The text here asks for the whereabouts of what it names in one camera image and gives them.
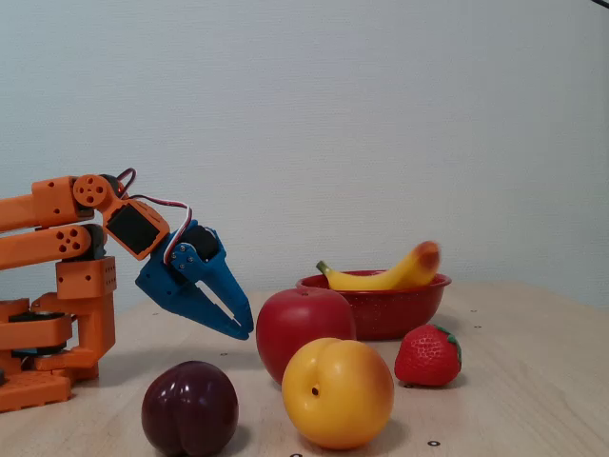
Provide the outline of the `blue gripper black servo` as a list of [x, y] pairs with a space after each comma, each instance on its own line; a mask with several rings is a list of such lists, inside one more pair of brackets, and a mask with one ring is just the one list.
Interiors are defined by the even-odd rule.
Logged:
[[178, 238], [169, 234], [135, 283], [161, 308], [225, 336], [246, 340], [253, 331], [248, 299], [226, 264], [218, 233], [197, 221]]

